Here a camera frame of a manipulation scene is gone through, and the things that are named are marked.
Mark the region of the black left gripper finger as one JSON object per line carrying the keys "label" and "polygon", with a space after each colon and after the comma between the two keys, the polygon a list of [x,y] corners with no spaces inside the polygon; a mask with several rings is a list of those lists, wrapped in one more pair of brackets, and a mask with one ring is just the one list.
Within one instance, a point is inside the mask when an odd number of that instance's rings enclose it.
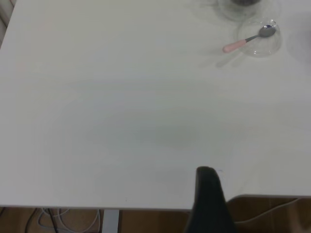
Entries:
{"label": "black left gripper finger", "polygon": [[219,176],[211,167],[201,166],[196,170],[194,204],[184,232],[237,232],[226,205]]}

